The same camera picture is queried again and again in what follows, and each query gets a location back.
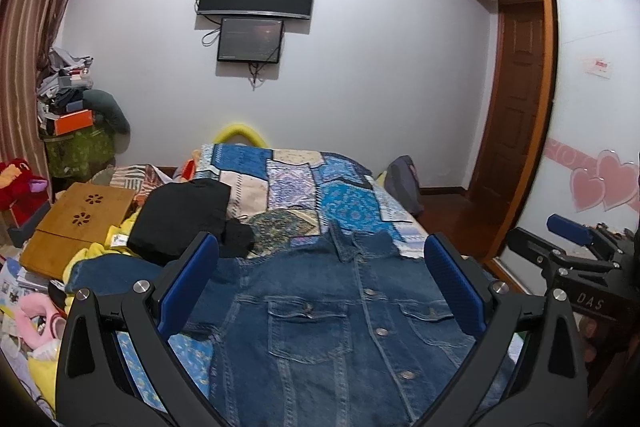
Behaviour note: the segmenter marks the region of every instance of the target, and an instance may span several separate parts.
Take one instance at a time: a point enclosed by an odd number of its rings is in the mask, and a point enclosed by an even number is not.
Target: heart sticker
[[[596,176],[603,179],[605,185],[604,209],[611,210],[638,194],[638,175],[640,169],[633,163],[620,163],[614,151],[605,150],[598,155]]]
[[[587,169],[575,169],[571,172],[571,194],[577,212],[593,208],[604,200],[605,182],[591,177]]]

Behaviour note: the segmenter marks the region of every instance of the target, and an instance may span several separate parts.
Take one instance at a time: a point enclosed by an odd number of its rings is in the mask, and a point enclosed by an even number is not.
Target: black bag
[[[409,156],[400,156],[389,165],[384,186],[412,216],[417,216],[424,210],[420,202],[418,173]]]

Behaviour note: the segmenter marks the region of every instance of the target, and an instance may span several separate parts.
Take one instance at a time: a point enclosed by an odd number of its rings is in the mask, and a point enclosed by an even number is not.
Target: blue gripper pad
[[[566,219],[566,217],[558,216],[558,214],[549,216],[549,219],[546,220],[546,227],[549,232],[564,237],[581,247],[586,247],[593,242],[591,231],[587,227],[571,219]]]
[[[210,234],[204,238],[160,304],[158,331],[164,340],[180,333],[204,286],[218,265],[218,242]]]
[[[466,279],[449,251],[434,235],[424,242],[424,261],[460,329],[479,339],[486,331],[482,299]]]

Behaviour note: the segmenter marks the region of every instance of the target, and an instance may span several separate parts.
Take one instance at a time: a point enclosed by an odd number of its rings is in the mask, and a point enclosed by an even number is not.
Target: metal screw
[[[76,293],[76,299],[78,299],[79,301],[84,301],[88,298],[90,293],[91,292],[88,288],[80,288],[78,290],[78,293]]]
[[[135,293],[144,293],[149,289],[150,286],[151,285],[149,284],[149,281],[137,281],[133,284],[133,291]]]
[[[566,301],[566,293],[560,288],[554,289],[554,299],[557,301]]]
[[[491,285],[491,289],[499,294],[505,294],[509,292],[509,285],[506,282],[496,281]]]

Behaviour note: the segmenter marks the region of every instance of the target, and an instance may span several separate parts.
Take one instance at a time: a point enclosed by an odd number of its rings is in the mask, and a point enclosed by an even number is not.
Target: striped curtain
[[[49,47],[68,0],[0,0],[0,160],[25,158],[48,177],[38,138],[36,88],[49,74]],[[0,245],[8,242],[0,215]]]

